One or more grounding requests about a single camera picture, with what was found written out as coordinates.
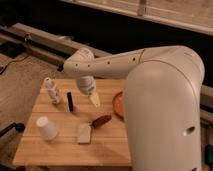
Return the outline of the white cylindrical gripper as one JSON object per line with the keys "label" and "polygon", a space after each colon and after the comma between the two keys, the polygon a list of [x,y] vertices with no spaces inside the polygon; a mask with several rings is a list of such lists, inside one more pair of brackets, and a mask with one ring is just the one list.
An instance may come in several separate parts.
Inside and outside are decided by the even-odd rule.
{"label": "white cylindrical gripper", "polygon": [[95,107],[100,106],[100,99],[96,90],[95,79],[92,76],[84,76],[77,79],[77,87],[81,93],[89,95],[89,100]]}

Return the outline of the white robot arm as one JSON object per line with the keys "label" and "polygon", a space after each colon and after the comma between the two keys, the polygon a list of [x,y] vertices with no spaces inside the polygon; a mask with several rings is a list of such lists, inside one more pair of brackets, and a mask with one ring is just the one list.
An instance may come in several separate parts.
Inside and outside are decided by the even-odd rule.
{"label": "white robot arm", "polygon": [[205,69],[186,46],[143,48],[93,60],[73,54],[71,77],[123,78],[133,171],[201,171],[200,91]]}

